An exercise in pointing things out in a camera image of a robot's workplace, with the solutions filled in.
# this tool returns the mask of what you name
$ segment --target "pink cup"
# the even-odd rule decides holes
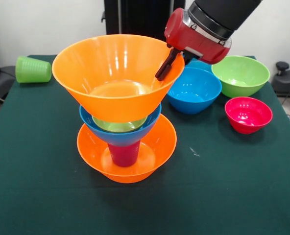
[[[114,164],[121,167],[128,167],[133,165],[139,154],[140,142],[129,145],[129,146],[115,146],[108,144],[109,151],[111,154],[112,161]]]

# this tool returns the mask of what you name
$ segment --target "green cup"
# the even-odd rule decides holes
[[[16,64],[16,79],[19,83],[49,82],[51,65],[46,61],[19,56]]]

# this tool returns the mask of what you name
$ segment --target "red bowl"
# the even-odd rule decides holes
[[[224,109],[231,126],[241,134],[252,134],[272,120],[272,110],[260,100],[250,97],[233,98]]]

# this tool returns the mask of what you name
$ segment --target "plastic bowl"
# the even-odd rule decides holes
[[[105,35],[64,49],[52,64],[55,79],[94,117],[129,122],[152,113],[184,68],[178,55],[166,78],[157,70],[168,57],[166,43],[140,35]]]
[[[157,123],[141,140],[137,161],[129,167],[116,165],[107,143],[84,124],[77,136],[77,148],[83,160],[109,179],[119,183],[135,183],[150,176],[171,157],[177,142],[172,123],[160,114]]]
[[[252,134],[272,120],[272,110],[260,100],[250,97],[229,100],[225,112],[232,127],[241,134]]]
[[[213,103],[221,88],[219,79],[212,73],[185,68],[168,92],[168,100],[182,113],[197,114]]]
[[[80,116],[88,128],[101,140],[115,146],[129,146],[143,138],[153,127],[161,113],[161,104],[146,119],[140,129],[126,133],[110,133],[99,128],[92,116],[80,106]]]
[[[146,118],[143,118],[138,121],[129,121],[124,123],[116,123],[116,122],[106,122],[97,119],[96,117],[92,116],[93,121],[95,124],[100,127],[101,129],[108,131],[108,132],[115,132],[115,133],[124,133],[124,132],[130,132],[135,131],[139,129],[144,122],[146,121]]]
[[[186,68],[196,68],[196,69],[201,69],[201,70],[206,70],[208,72],[212,72],[212,66],[205,63],[205,62],[202,62],[200,60],[196,60],[196,59],[192,59],[191,62],[189,62],[188,65],[185,66]]]
[[[261,62],[245,56],[227,56],[212,65],[227,97],[251,96],[269,80],[270,72]]]

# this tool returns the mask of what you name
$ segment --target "cup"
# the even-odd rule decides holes
[[[110,155],[114,164],[121,167],[128,167],[133,165],[139,154],[140,142],[129,145],[129,146],[115,146],[108,144]]]
[[[49,82],[51,65],[46,61],[19,56],[16,63],[16,79],[19,83]]]

